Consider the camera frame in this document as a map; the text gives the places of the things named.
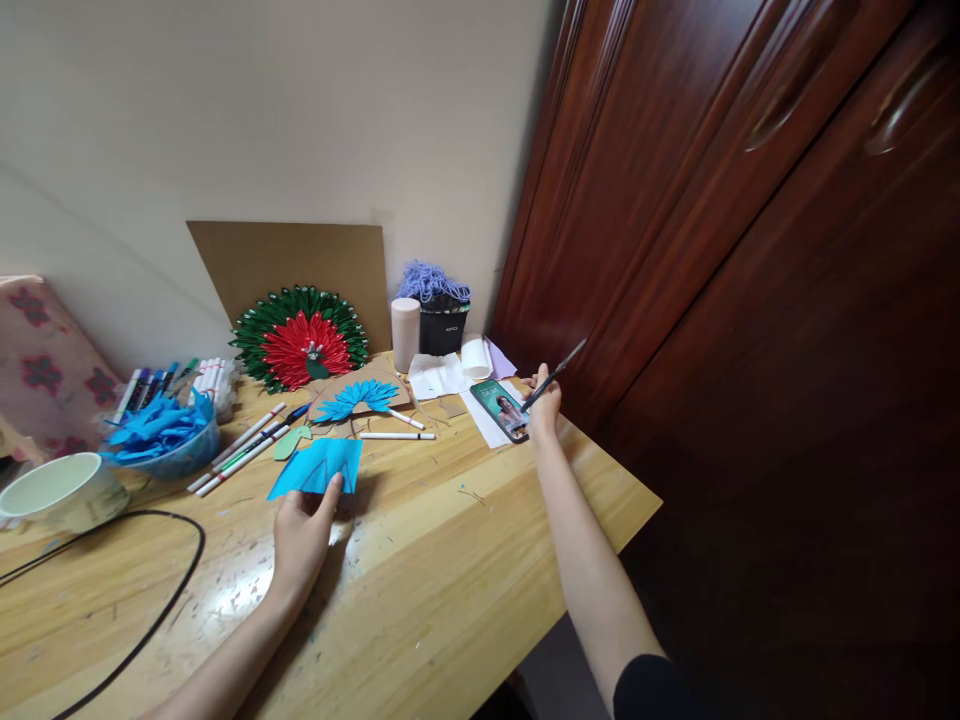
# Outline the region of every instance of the blue bowl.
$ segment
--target blue bowl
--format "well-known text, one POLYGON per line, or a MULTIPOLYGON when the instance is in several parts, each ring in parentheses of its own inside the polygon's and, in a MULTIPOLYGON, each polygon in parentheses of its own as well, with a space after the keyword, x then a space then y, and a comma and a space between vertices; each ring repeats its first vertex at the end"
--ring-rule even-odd
POLYGON ((156 478, 157 480, 179 480, 202 469, 220 450, 220 426, 217 416, 210 419, 207 426, 193 439, 153 460, 145 460, 134 465, 114 465, 129 468, 156 478))

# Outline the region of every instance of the blue paper craft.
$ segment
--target blue paper craft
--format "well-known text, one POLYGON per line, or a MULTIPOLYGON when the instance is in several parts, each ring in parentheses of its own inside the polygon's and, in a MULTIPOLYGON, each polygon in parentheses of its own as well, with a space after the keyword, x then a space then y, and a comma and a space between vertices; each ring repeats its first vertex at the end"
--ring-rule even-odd
POLYGON ((132 415, 107 438, 116 452, 103 451, 104 458, 116 465, 153 460, 177 449, 200 434, 213 418, 210 399, 196 390, 193 407, 183 407, 163 393, 132 415))
POLYGON ((348 385, 340 393, 320 406, 325 414, 316 422, 343 420, 353 414, 357 403, 365 402, 374 412, 386 412, 387 401, 397 394, 397 388, 379 380, 366 380, 348 385))
POLYGON ((327 483, 337 471, 343 473, 343 492, 357 489, 357 473, 360 471, 360 454, 363 440, 348 438, 320 438, 306 450, 297 450, 280 473, 268 501, 276 500, 291 490, 322 494, 327 483))

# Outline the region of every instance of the hand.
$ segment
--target hand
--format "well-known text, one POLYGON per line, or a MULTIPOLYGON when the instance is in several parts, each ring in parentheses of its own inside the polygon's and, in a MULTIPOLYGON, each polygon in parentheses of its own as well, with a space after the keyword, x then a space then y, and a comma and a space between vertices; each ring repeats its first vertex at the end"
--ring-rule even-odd
MULTIPOLYGON (((537 376, 524 378, 521 382, 536 390, 543 385, 549 374, 547 364, 540 363, 537 376)), ((528 398, 532 394, 533 390, 525 393, 524 397, 528 398)), ((543 391, 543 394, 530 406, 527 413, 530 415, 530 437, 533 438, 535 443, 551 436, 556 437, 557 419, 560 417, 560 385, 556 380, 550 383, 550 387, 543 391)))
POLYGON ((320 574, 330 544, 333 513, 337 509, 343 475, 330 478, 317 507, 318 495, 290 491, 273 523, 273 581, 267 594, 281 603, 303 603, 320 574))

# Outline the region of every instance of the purple yarn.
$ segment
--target purple yarn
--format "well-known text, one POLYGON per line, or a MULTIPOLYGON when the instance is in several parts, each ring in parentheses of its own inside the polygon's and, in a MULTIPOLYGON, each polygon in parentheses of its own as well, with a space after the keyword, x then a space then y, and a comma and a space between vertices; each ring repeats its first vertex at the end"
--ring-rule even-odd
POLYGON ((438 295, 449 295, 465 303, 470 300, 470 286, 448 278, 439 265, 428 265, 419 260, 407 263, 397 297, 412 297, 427 302, 438 295))

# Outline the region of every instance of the brown wooden cabinet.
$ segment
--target brown wooden cabinet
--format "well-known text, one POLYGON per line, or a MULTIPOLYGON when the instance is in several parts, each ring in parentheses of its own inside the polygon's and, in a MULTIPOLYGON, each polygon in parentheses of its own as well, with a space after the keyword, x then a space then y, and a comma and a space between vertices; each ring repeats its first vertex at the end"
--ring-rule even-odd
POLYGON ((955 22, 568 8, 491 335, 522 370, 589 336, 565 412, 664 498, 625 563, 722 714, 956 702, 955 22))

